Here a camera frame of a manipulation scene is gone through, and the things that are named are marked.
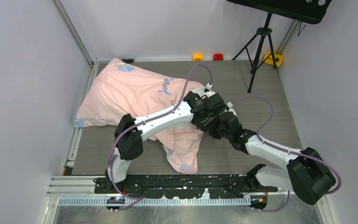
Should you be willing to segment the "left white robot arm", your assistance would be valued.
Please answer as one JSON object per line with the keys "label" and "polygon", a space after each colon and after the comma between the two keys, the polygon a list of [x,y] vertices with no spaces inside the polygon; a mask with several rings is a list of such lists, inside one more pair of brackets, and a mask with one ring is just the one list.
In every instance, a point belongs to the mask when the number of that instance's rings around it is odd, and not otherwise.
{"label": "left white robot arm", "polygon": [[226,104],[216,92],[200,88],[189,91],[178,103],[153,114],[136,118],[131,114],[124,115],[114,133],[114,152],[106,170],[106,187],[112,193],[123,189],[131,161],[143,153],[143,142],[152,138],[162,143],[175,171],[195,174],[202,135],[220,139],[219,119],[231,108],[232,104]]}

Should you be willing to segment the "pink pillowcase with blue print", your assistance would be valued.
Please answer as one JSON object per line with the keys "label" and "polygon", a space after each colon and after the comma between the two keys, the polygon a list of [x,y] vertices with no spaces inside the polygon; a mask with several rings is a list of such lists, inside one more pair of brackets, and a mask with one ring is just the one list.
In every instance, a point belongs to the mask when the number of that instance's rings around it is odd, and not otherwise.
{"label": "pink pillowcase with blue print", "polygon": [[93,81],[74,126],[116,126],[128,113],[141,117],[166,109],[179,102],[185,81],[114,58]]}

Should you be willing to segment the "white pillow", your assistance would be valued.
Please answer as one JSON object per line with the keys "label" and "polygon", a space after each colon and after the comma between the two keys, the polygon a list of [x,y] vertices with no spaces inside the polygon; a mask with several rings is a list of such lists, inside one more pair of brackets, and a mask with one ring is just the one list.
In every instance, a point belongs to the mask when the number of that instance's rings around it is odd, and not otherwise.
{"label": "white pillow", "polygon": [[196,96],[199,88],[190,90],[179,100],[178,103],[167,109],[167,115],[162,119],[169,127],[192,127],[194,125],[194,112],[196,109]]}

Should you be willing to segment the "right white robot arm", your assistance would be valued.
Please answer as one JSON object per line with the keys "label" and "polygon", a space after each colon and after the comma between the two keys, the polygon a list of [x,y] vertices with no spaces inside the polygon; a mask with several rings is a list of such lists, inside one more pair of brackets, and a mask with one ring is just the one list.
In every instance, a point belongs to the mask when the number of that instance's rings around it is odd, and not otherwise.
{"label": "right white robot arm", "polygon": [[231,111],[208,118],[206,133],[215,139],[226,138],[234,149],[279,166],[278,169],[262,166],[253,171],[247,179],[252,191],[260,191],[265,186],[283,188],[314,205],[342,186],[339,174],[315,149],[300,150],[268,141],[257,132],[244,129]]}

